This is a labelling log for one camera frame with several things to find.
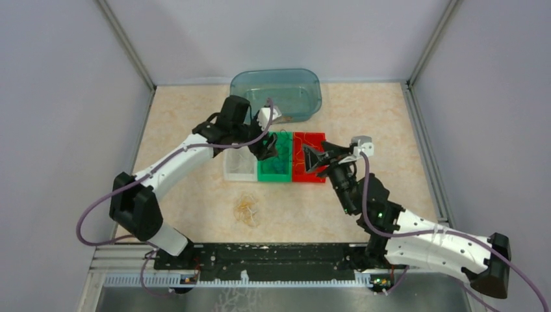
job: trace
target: beige table surface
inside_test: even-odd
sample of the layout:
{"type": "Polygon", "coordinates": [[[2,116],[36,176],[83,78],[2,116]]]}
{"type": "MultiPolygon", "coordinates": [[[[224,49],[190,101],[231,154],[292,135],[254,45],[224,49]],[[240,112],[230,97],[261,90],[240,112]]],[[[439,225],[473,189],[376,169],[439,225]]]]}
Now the beige table surface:
{"type": "MultiPolygon", "coordinates": [[[[209,115],[218,112],[227,85],[158,87],[135,169],[167,154],[209,115]]],[[[322,108],[302,123],[273,130],[324,132],[328,141],[347,146],[351,137],[373,138],[371,171],[390,190],[390,200],[436,221],[413,128],[398,83],[322,85],[322,108]]],[[[223,155],[185,177],[160,201],[169,224],[194,242],[366,242],[366,234],[345,214],[331,183],[260,183],[224,181],[223,155]],[[238,197],[252,192],[258,200],[258,226],[249,227],[233,213],[238,197]]],[[[358,179],[364,165],[358,162],[358,179]]],[[[126,234],[121,227],[117,236],[126,234]]]]}

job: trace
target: gray wall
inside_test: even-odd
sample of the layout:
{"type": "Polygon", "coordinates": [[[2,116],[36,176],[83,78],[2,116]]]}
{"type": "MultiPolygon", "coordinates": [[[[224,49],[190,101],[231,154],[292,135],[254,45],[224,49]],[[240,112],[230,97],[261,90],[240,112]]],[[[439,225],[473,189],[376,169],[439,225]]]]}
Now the gray wall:
{"type": "Polygon", "coordinates": [[[148,96],[93,1],[1,2],[1,311],[75,310],[94,252],[75,224],[131,167],[148,96]]]}
{"type": "MultiPolygon", "coordinates": [[[[415,92],[459,229],[509,235],[551,300],[551,2],[465,1],[415,92]]],[[[501,311],[540,311],[511,273],[501,311]]]]}
{"type": "Polygon", "coordinates": [[[110,0],[158,85],[304,67],[323,81],[406,79],[448,0],[110,0]]]}

